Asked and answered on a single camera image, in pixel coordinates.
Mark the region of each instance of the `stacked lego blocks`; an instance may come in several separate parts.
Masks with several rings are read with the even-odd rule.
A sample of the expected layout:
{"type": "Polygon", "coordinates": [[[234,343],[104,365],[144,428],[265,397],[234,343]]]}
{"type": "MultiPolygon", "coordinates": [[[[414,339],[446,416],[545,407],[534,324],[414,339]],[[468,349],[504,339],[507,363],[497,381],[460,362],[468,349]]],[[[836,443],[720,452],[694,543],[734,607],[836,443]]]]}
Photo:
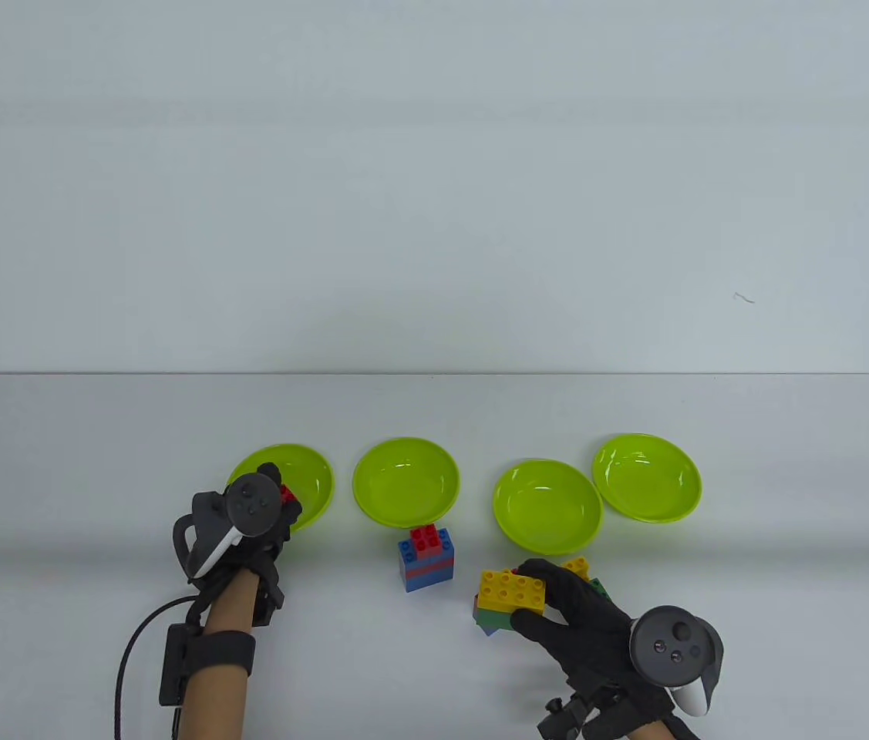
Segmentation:
{"type": "MultiPolygon", "coordinates": [[[[582,580],[588,581],[597,592],[606,595],[598,578],[589,580],[588,560],[584,557],[565,563],[564,567],[582,580]]],[[[510,615],[517,609],[529,609],[530,612],[543,614],[546,596],[542,580],[511,570],[485,570],[479,595],[473,604],[472,616],[486,634],[493,634],[497,630],[512,630],[509,624],[510,615]]]]}
{"type": "Polygon", "coordinates": [[[448,530],[433,524],[412,530],[399,543],[399,575],[407,593],[455,577],[455,546],[448,530]]]}

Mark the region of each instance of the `gloved hand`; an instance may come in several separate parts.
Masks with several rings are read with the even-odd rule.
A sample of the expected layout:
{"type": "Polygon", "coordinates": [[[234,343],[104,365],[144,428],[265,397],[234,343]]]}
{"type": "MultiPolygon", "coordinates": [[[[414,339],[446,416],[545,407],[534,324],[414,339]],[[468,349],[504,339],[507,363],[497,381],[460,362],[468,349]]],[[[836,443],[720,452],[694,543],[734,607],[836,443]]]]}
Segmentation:
{"type": "Polygon", "coordinates": [[[290,542],[290,528],[294,526],[303,511],[300,501],[297,501],[294,494],[284,486],[280,469],[272,462],[264,462],[259,466],[257,473],[272,480],[280,489],[280,496],[283,497],[280,516],[264,535],[247,536],[237,545],[229,547],[218,561],[215,570],[223,565],[239,570],[241,567],[246,567],[256,556],[269,556],[272,560],[276,560],[283,550],[283,543],[290,542]]]}
{"type": "Polygon", "coordinates": [[[657,720],[669,720],[675,737],[694,737],[673,718],[674,701],[665,688],[648,683],[632,666],[632,620],[620,607],[578,575],[547,560],[527,560],[518,572],[544,582],[547,605],[561,612],[568,624],[520,609],[510,618],[513,630],[540,644],[568,677],[584,668],[607,680],[607,686],[590,698],[600,713],[582,728],[585,740],[614,740],[657,720]]]}
{"type": "Polygon", "coordinates": [[[280,516],[268,531],[260,536],[246,536],[240,543],[229,547],[204,577],[192,581],[198,589],[198,599],[188,611],[188,621],[200,619],[206,609],[243,568],[259,576],[259,591],[255,604],[252,626],[260,627],[269,622],[275,610],[283,605],[283,593],[278,582],[275,561],[290,540],[290,528],[301,515],[300,501],[283,484],[279,468],[272,462],[259,466],[258,473],[272,480],[283,498],[280,516]]]}

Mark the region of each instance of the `plastic bowl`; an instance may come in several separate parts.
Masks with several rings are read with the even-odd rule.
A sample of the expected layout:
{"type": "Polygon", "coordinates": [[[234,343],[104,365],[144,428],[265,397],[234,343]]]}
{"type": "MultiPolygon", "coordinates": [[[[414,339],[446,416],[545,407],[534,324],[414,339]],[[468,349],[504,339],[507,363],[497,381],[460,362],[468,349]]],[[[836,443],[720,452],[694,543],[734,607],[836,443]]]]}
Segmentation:
{"type": "Polygon", "coordinates": [[[462,476],[451,455],[426,439],[402,437],[371,448],[355,468],[359,508],[386,526],[433,524],[458,500],[462,476]]]}
{"type": "Polygon", "coordinates": [[[595,456],[592,476],[609,505],[638,522],[680,521],[702,500],[702,476],[691,458],[649,434],[610,441],[595,456]]]}
{"type": "Polygon", "coordinates": [[[320,452],[304,445],[266,447],[240,462],[229,476],[229,483],[244,473],[257,472],[264,463],[273,463],[280,469],[284,486],[293,491],[304,507],[291,532],[300,532],[321,519],[335,496],[335,474],[320,452]]]}
{"type": "Polygon", "coordinates": [[[546,556],[581,550],[599,533],[604,515],[592,481],[555,459],[529,459],[502,476],[493,511],[509,539],[546,556]]]}

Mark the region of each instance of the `forearm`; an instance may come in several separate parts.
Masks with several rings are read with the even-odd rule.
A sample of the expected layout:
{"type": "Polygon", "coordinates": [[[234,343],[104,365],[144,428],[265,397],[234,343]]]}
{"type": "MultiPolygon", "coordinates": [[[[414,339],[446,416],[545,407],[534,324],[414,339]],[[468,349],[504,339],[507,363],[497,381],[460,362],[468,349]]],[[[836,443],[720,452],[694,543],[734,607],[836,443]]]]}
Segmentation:
{"type": "MultiPolygon", "coordinates": [[[[212,605],[205,634],[252,631],[252,609],[259,577],[240,570],[212,605]]],[[[248,676],[240,666],[205,668],[187,682],[180,718],[180,740],[240,740],[246,715],[248,676]]]]}
{"type": "Polygon", "coordinates": [[[674,735],[663,722],[652,722],[643,725],[628,734],[629,740],[674,740],[674,735]]]}

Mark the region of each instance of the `red lego brick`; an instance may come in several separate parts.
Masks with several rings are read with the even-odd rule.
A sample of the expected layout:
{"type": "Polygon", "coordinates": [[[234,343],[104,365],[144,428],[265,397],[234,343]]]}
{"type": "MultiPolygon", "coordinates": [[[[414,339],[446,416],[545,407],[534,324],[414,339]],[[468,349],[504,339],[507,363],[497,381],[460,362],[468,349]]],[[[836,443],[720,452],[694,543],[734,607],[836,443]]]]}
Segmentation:
{"type": "Polygon", "coordinates": [[[287,486],[280,486],[280,500],[281,503],[285,506],[291,501],[296,501],[297,496],[294,496],[294,494],[291,493],[291,490],[287,486]]]}
{"type": "Polygon", "coordinates": [[[420,578],[423,575],[436,574],[438,570],[455,570],[455,558],[452,557],[451,560],[444,560],[443,563],[435,563],[434,565],[428,565],[425,568],[417,568],[417,570],[412,570],[406,575],[403,575],[403,578],[406,580],[410,580],[412,578],[420,578]]]}
{"type": "Polygon", "coordinates": [[[441,547],[441,538],[437,533],[437,527],[433,524],[410,531],[410,540],[417,550],[417,560],[438,557],[444,552],[443,547],[441,547]]]}

